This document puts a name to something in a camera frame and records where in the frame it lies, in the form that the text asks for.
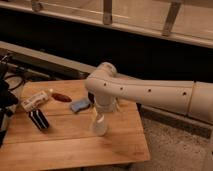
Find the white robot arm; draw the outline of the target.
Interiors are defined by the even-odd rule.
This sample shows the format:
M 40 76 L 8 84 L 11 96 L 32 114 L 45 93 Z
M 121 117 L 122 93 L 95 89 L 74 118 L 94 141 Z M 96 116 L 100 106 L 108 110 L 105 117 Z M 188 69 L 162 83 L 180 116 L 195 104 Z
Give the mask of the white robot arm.
M 114 112 L 118 101 L 152 111 L 150 118 L 201 136 L 210 136 L 202 171 L 213 171 L 213 83 L 141 80 L 117 73 L 101 63 L 85 79 L 88 97 L 99 113 Z

